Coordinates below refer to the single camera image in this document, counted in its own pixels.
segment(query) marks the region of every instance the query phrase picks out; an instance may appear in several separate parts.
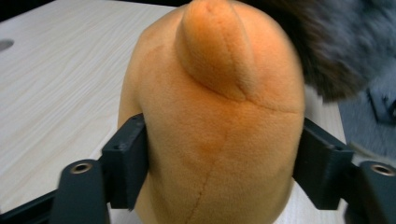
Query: seam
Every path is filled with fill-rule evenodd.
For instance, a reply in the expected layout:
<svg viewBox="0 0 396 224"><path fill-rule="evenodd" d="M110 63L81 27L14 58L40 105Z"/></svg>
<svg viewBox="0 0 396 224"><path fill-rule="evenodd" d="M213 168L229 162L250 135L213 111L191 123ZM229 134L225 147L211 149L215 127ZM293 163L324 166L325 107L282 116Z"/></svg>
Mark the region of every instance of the seam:
<svg viewBox="0 0 396 224"><path fill-rule="evenodd" d="M239 15L235 12L235 9L233 8L232 4L230 4L229 7L230 7L230 10L232 11L232 13L235 15L235 17L236 17L237 20L239 21L239 24L241 25L242 29L245 31L245 26L244 26L243 23L241 22L241 20L240 20L240 18L239 18ZM227 49L227 53L228 53L228 55L230 56L229 58L230 58L230 60L231 60L231 64L233 65L233 72L234 72L235 74L238 74L238 73L237 73L238 71L237 71L236 66L235 66L235 62L236 62L235 56L234 56L234 55L232 54L232 52L230 51L230 48L231 48L230 42L231 42L231 41L229 41L228 36L225 36L225 35L224 35L225 29L224 29L224 26L221 25L221 22L220 22L220 21L219 21L219 26L221 27L221 38L222 38L223 42L225 43L225 46L226 46L226 49ZM238 79L236 80L235 85L236 85L236 87L238 88L238 90L240 90L240 91L245 95L245 98L247 99L247 98L248 98L248 94L247 94L246 91L241 87L241 83L239 82Z"/></svg>
<svg viewBox="0 0 396 224"><path fill-rule="evenodd" d="M221 98L223 98L223 99L226 99L226 100L229 100L229 101L231 101L231 102L238 103L238 104L251 103L251 104L253 104L253 105L255 105L255 106L259 107L259 108L266 109L266 110L270 110L270 111L274 111L274 112L280 112L280 113L285 113L285 114L300 114L300 112L294 111L294 110L276 109L276 108L273 108L273 107L271 107L271 106L269 106L269 105L260 105L260 104L257 104L257 103L255 103L253 100L248 99L248 98L246 98L246 100L241 100L241 101L237 101L237 100L235 100L235 99L231 99L231 98L229 98L229 97L227 97L227 96L225 96L225 95L223 95L223 94L220 94L220 93L218 93L218 92L216 92L216 91L213 91L212 89L208 88L206 85L202 84L201 82L199 82L198 80L196 80L195 78L193 78L193 77L186 71L186 69L185 69L184 67L182 67L182 69L183 69L183 70L185 71L185 73L187 74L186 77L190 78L190 79L193 80L195 83L197 83L199 86L201 86L201 87L207 89L208 91L210 91L210 92L212 92L212 93L215 93L217 96L219 96L219 97L221 97Z"/></svg>
<svg viewBox="0 0 396 224"><path fill-rule="evenodd" d="M207 185L207 183L208 183L208 181L209 181L210 176L212 175L213 171L215 170L216 163L217 163L217 162L219 161L219 159L221 158L221 154L222 154L222 152L224 151L224 145L225 145L225 143L227 142L227 139L228 139L228 132L227 132L226 135L225 135L224 144L223 144L223 146L221 147L218 156L217 156L217 157L215 158L215 160L213 161L212 167L210 168L209 172L207 172L207 175L206 175L206 177L205 177L204 184L202 185L202 188L201 188L201 190L199 191L198 198L197 198L197 200L196 200L196 202L195 202L194 207L191 209L191 213L190 213L190 215L187 217L187 219L186 219L186 221L185 221L185 224L190 223L190 221L192 220L192 218L194 217L194 215L195 215L195 213L196 213L196 210L197 210L198 207L201 205L201 200L202 200L202 198L203 198L203 196L204 196L204 193L205 193L205 190L206 190L206 185Z"/></svg>

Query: black plastic bracket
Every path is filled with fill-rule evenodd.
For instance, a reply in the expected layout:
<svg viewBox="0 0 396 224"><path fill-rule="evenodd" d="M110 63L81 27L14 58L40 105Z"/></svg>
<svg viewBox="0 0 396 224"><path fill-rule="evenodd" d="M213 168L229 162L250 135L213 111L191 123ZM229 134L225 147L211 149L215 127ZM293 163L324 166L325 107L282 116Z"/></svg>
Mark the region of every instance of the black plastic bracket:
<svg viewBox="0 0 396 224"><path fill-rule="evenodd" d="M396 95L389 96L379 91L368 90L375 119L379 123L396 125Z"/></svg>
<svg viewBox="0 0 396 224"><path fill-rule="evenodd" d="M384 163L365 161L356 176L356 186L368 223L396 223L396 170Z"/></svg>
<svg viewBox="0 0 396 224"><path fill-rule="evenodd" d="M148 139L143 114L128 119L106 143L99 159L112 208L134 209L149 171Z"/></svg>
<svg viewBox="0 0 396 224"><path fill-rule="evenodd" d="M342 173L352 157L345 144L305 119L293 177L317 209L338 208Z"/></svg>
<svg viewBox="0 0 396 224"><path fill-rule="evenodd" d="M110 223L99 161L76 161L62 171L49 224L70 223Z"/></svg>

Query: plush ear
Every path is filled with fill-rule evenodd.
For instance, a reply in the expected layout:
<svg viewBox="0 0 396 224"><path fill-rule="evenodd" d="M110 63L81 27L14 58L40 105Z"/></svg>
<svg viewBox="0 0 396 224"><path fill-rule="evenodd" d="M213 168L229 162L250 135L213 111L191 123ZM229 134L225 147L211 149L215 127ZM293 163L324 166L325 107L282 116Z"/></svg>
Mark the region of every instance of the plush ear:
<svg viewBox="0 0 396 224"><path fill-rule="evenodd" d="M231 4L191 2L175 45L184 69L210 90L233 100L246 100L254 91L253 52Z"/></svg>
<svg viewBox="0 0 396 224"><path fill-rule="evenodd" d="M288 33L325 101L356 94L396 63L394 0L246 0Z"/></svg>

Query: orange fabric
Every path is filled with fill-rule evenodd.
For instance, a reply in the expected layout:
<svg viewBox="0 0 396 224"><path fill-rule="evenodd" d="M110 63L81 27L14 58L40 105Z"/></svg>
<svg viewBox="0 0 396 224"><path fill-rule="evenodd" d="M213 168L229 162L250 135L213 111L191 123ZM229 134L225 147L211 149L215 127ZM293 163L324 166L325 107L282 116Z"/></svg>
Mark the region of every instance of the orange fabric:
<svg viewBox="0 0 396 224"><path fill-rule="evenodd" d="M139 38L121 125L143 112L149 173L136 210L155 223L270 223L284 208L304 120L298 56L258 9L194 0Z"/></svg>

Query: stitching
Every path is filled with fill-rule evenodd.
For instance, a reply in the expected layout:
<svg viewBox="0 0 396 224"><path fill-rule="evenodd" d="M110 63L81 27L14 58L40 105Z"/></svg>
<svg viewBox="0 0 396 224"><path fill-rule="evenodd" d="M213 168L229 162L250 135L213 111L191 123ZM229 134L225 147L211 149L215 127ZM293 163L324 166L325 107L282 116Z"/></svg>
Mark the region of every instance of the stitching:
<svg viewBox="0 0 396 224"><path fill-rule="evenodd" d="M222 152L223 152L224 145L225 145L225 143L227 142L227 139L228 139L228 132L225 134L224 144L223 144L223 146L221 147L218 156L217 156L216 159L213 161L212 166L211 166L211 169L209 170L209 172L208 172L207 175L206 175L204 184L202 185L202 189L201 189L200 192L199 192L199 196L198 196L198 198L197 198L197 200L196 200L196 202L195 202L194 207L191 209L191 213L190 213L190 215L187 217L185 224L188 224L188 223L192 220L192 218L194 217L194 215L195 215L195 213L196 213L197 208L198 208L199 205L201 204L201 200L202 200L202 197L203 197L203 195L204 195L204 192L205 192L205 189L206 189L206 185L207 185L207 183L208 183L208 180L209 180L211 174L212 174L213 171L215 170L216 163L217 163L217 162L219 161L219 159L221 158L221 154L222 154Z"/></svg>
<svg viewBox="0 0 396 224"><path fill-rule="evenodd" d="M201 87L204 87L204 88L207 89L208 91L211 91L211 92L215 93L217 96L219 96L219 97L221 97L221 98L223 98L223 99L226 99L226 100L229 100L229 101L238 103L238 104L242 104L242 103L251 103L251 104L257 106L258 108L262 108L262 109L266 109L266 110L270 110L270 111L274 111L274 112L280 112L280 113L285 113L285 114L300 114L300 112L294 111L294 110L287 110L287 109L281 109L281 108L273 108L273 107L271 107L271 106L269 106L269 105L257 104L257 103L255 103L253 100L248 99L248 98L247 98L246 100L244 100L244 101L236 101L235 99L228 98L227 96L225 96L225 95L223 95L223 94L220 94L220 93L218 93L218 92L216 92L216 91L213 91L212 89L208 88L206 85L204 85L204 84L202 84L201 82L197 81L195 78L193 78L193 77L190 76L190 75L187 75L186 77L190 78L190 79L193 80L195 83L197 83L197 84L200 85Z"/></svg>

